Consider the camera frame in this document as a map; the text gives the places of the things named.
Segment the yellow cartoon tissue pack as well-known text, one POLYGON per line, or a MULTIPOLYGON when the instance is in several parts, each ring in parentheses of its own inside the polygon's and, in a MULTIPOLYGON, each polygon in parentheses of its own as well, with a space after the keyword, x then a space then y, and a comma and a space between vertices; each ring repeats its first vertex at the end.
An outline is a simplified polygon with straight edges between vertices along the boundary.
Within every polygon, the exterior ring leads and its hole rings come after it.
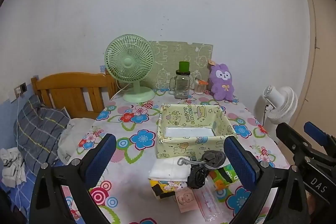
POLYGON ((149 180, 151 190, 157 200, 175 195, 177 190, 187 187, 187 182, 149 180))

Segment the black sock pair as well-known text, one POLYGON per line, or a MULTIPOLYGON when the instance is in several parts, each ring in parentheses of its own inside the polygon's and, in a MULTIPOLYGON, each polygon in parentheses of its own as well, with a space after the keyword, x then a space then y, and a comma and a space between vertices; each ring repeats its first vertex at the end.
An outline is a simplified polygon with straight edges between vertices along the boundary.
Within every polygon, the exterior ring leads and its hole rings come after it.
POLYGON ((192 165, 190 175, 187 178, 187 186, 191 189, 200 189, 206 183, 210 170, 202 165, 192 165))

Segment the toothpick jar orange lid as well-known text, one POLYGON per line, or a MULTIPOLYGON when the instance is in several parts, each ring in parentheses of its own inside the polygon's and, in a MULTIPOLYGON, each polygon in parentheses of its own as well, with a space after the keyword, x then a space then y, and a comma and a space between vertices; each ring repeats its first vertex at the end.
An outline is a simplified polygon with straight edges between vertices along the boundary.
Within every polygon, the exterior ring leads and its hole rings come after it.
POLYGON ((208 82, 201 80, 197 77, 194 78, 194 93, 196 94, 203 94, 204 91, 207 89, 208 82))

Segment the white bedsheet bundle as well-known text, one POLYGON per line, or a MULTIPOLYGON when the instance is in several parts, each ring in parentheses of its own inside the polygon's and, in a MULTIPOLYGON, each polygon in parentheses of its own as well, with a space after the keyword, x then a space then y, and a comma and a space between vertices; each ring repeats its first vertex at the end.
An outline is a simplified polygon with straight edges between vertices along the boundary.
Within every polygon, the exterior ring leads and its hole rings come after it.
POLYGON ((76 151, 83 136, 92 128, 94 121, 90 118, 74 118, 68 122, 60 135, 57 150, 58 158, 64 165, 76 151))

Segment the white beige sock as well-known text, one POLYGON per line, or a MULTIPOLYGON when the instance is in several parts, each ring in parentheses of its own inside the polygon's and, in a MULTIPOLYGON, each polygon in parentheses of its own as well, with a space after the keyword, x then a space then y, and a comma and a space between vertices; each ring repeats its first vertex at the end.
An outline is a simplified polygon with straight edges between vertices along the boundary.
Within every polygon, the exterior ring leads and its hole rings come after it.
POLYGON ((189 158, 184 156, 156 159, 149 172, 149 179, 155 181, 187 182, 191 173, 189 158))

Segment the green patterned cardboard panel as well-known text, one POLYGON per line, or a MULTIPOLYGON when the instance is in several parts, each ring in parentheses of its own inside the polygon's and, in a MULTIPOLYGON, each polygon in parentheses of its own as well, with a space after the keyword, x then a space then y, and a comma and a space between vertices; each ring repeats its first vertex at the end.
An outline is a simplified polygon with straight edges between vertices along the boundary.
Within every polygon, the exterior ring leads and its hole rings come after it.
POLYGON ((151 41, 150 44, 154 63, 151 72, 141 81, 143 85, 153 89, 168 88, 181 61, 189 62, 191 89, 194 88, 194 78, 209 79, 208 61, 212 59, 213 45, 168 41, 151 41))

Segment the white crumpled cloth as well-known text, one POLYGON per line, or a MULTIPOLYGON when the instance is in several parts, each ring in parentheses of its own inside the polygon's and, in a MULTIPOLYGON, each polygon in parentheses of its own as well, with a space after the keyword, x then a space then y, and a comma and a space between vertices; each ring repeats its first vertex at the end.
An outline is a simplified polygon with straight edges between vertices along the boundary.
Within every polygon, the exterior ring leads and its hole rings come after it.
POLYGON ((5 186, 16 188, 27 181, 25 162, 17 147, 1 148, 1 161, 3 163, 2 182, 5 186))

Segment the grey plaid pillow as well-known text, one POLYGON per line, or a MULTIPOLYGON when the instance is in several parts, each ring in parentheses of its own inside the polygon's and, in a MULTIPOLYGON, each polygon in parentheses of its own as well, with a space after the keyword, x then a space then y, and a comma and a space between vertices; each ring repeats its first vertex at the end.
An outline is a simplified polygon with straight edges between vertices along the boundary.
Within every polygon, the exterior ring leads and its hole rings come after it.
POLYGON ((14 136, 31 173, 57 161, 59 139, 69 121, 66 108, 49 108, 35 94, 27 100, 14 122, 14 136))

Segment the purple bunny plush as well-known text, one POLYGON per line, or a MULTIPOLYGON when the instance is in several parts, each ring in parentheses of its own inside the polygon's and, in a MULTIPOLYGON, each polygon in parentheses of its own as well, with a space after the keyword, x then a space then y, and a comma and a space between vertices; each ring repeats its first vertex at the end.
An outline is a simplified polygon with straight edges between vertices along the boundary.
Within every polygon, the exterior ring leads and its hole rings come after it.
POLYGON ((211 93, 216 101, 233 101, 234 86, 232 75, 225 64, 210 65, 211 93))

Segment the green tissue pack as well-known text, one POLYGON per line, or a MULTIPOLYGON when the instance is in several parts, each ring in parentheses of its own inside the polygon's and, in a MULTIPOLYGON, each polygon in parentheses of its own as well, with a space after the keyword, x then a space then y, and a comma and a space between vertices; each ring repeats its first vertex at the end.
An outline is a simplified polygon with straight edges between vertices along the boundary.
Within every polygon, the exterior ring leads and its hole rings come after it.
POLYGON ((223 190, 238 180, 238 176, 234 171, 231 164, 225 165, 221 170, 211 170, 210 178, 212 178, 215 189, 216 190, 223 190))

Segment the green cup on jar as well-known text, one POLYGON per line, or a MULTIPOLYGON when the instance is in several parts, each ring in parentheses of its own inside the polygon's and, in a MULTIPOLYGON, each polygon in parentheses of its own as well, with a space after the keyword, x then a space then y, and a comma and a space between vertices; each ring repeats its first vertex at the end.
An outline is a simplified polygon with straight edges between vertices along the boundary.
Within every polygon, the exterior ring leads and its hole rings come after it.
POLYGON ((178 70, 176 70, 177 75, 189 76, 190 75, 190 63, 188 61, 180 61, 178 70))

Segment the pink wet wipes pack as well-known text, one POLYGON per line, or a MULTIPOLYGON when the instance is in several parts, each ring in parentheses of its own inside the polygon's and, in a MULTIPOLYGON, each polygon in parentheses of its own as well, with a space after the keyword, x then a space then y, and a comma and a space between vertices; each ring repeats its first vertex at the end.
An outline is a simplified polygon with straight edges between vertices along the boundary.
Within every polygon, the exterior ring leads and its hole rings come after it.
POLYGON ((199 209, 194 193, 189 187, 178 189, 175 192, 175 199, 181 213, 199 209))

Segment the clear plastic mask pack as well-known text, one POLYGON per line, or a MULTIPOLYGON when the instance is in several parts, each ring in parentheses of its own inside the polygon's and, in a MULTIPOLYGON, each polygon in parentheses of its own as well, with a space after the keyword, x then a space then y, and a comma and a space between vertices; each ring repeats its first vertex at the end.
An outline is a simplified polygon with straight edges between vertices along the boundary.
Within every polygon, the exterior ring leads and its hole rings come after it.
POLYGON ((193 193, 205 221, 219 223, 223 218, 223 212, 215 197, 214 184, 206 179, 204 186, 199 189, 193 189, 193 193))

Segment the white standing fan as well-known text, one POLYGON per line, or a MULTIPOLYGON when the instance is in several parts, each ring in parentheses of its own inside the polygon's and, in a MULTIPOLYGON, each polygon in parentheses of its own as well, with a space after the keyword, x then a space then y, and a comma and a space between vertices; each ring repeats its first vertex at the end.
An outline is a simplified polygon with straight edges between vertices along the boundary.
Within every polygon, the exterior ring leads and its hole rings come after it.
POLYGON ((297 94, 289 86, 277 89, 273 85, 268 85, 262 93, 262 103, 265 106, 262 111, 261 125, 268 135, 278 142, 276 127, 281 123, 290 122, 298 105, 297 94))

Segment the beige door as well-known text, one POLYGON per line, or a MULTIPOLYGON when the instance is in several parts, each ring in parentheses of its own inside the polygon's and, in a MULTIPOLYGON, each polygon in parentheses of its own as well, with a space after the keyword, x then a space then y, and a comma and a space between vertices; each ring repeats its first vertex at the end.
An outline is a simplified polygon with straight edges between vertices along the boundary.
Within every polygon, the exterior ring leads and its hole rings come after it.
POLYGON ((306 122, 335 136, 335 0, 307 0, 310 44, 306 76, 290 125, 323 152, 307 133, 306 122))

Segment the wall power socket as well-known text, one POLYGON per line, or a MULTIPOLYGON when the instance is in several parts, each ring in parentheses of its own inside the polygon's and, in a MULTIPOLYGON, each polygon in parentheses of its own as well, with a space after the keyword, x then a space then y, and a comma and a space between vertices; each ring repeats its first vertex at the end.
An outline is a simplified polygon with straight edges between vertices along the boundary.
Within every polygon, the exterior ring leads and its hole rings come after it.
POLYGON ((26 91, 27 91, 26 83, 22 83, 16 88, 14 88, 14 92, 16 96, 20 96, 21 94, 24 94, 26 91))

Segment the green desk fan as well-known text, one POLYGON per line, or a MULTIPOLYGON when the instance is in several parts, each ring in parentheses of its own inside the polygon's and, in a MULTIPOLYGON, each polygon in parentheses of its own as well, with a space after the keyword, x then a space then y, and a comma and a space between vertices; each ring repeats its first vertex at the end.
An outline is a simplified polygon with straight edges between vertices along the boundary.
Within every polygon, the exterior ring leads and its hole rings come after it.
POLYGON ((104 61, 114 79, 131 84, 123 93, 126 102, 142 103, 154 98, 153 90, 140 84, 154 64, 154 52, 146 39, 134 34, 115 38, 105 51, 104 61))

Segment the glass mason jar mug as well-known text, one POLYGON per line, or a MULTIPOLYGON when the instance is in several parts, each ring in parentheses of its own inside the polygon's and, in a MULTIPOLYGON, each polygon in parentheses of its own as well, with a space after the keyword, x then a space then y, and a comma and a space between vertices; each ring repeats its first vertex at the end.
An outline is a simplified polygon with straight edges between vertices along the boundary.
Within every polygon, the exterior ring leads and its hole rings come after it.
POLYGON ((169 89, 173 93, 174 98, 186 100, 189 97, 190 91, 190 74, 177 72, 170 79, 169 89))

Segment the grey sock pair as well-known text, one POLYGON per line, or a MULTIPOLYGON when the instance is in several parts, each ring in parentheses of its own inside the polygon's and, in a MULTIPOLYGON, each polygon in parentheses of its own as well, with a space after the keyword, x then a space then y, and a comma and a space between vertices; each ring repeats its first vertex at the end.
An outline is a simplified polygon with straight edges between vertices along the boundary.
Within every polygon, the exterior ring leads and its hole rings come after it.
POLYGON ((206 151, 202 156, 203 165, 210 170, 220 169, 224 166, 226 155, 223 151, 206 151))

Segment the yellow cartoon fabric box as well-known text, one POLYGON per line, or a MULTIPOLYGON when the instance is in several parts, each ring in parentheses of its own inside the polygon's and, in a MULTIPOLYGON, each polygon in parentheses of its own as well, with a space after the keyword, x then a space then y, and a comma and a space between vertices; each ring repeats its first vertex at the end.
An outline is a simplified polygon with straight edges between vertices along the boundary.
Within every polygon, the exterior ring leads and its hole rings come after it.
POLYGON ((219 105, 163 104, 155 150, 157 158, 188 156, 200 160, 206 151, 223 151, 229 136, 237 137, 219 105))

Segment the wooden bed headboard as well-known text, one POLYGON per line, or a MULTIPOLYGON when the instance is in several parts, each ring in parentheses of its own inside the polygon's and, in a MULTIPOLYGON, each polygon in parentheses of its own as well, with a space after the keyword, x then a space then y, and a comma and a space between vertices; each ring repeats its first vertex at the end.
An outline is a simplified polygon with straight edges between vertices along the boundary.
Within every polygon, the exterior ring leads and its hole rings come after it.
POLYGON ((71 118, 95 119, 104 110, 102 91, 109 98, 118 91, 116 80, 108 73, 64 72, 42 79, 31 79, 34 94, 53 109, 66 108, 71 118))

